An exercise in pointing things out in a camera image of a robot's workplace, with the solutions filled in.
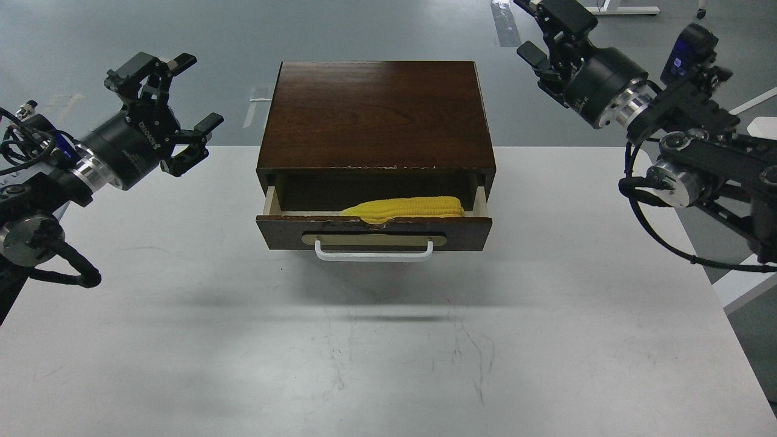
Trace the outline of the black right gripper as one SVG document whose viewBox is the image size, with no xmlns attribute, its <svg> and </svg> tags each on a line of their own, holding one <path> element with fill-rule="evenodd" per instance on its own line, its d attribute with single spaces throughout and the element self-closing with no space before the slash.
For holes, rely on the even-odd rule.
<svg viewBox="0 0 777 437">
<path fill-rule="evenodd" d="M 646 83 L 648 72 L 614 47 L 595 48 L 574 69 L 574 48 L 588 44 L 599 20 L 577 1 L 513 1 L 538 23 L 545 53 L 532 41 L 517 47 L 517 55 L 532 67 L 538 88 L 562 107 L 571 108 L 591 127 L 604 127 L 605 114 L 625 89 Z"/>
</svg>

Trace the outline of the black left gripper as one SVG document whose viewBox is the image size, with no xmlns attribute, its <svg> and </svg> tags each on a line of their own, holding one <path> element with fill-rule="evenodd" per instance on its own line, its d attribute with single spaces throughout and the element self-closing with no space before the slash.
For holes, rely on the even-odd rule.
<svg viewBox="0 0 777 437">
<path fill-rule="evenodd" d="M 113 185 L 127 191 L 156 167 L 180 177 L 208 157 L 206 144 L 224 122 L 218 113 L 209 113 L 192 129 L 178 129 L 163 138 L 154 135 L 155 123 L 178 125 L 169 107 L 172 80 L 196 63 L 190 53 L 162 61 L 139 52 L 107 72 L 104 85 L 120 98 L 122 108 L 92 128 L 76 146 L 83 165 L 91 166 L 100 178 L 97 186 Z"/>
</svg>

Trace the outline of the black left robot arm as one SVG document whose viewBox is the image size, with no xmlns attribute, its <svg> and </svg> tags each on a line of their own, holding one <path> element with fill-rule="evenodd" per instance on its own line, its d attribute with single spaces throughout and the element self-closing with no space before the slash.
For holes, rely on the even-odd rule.
<svg viewBox="0 0 777 437">
<path fill-rule="evenodd" d="M 156 168 L 180 177 L 208 157 L 224 118 L 211 113 L 183 129 L 169 107 L 173 78 L 196 62 L 190 53 L 163 61 L 140 52 L 108 71 L 105 86 L 122 106 L 81 139 L 36 113 L 36 101 L 2 110 L 3 319 L 30 279 L 100 284 L 99 270 L 66 242 L 60 220 L 68 204 L 85 207 L 106 185 L 127 191 Z"/>
</svg>

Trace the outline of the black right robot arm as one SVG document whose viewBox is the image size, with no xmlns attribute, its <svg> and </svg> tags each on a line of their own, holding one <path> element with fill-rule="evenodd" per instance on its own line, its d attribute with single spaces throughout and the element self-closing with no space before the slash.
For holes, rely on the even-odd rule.
<svg viewBox="0 0 777 437">
<path fill-rule="evenodd" d="M 663 67 L 660 84 L 616 48 L 596 47 L 597 18 L 576 1 L 519 1 L 538 24 L 548 52 L 517 48 L 538 88 L 593 128 L 625 128 L 621 195 L 658 244 L 694 265 L 775 272 L 775 140 L 740 135 L 740 119 L 713 92 L 731 72 L 715 65 L 718 39 L 691 23 Z M 731 265 L 680 251 L 650 226 L 643 205 L 697 208 L 741 236 L 755 265 Z"/>
</svg>

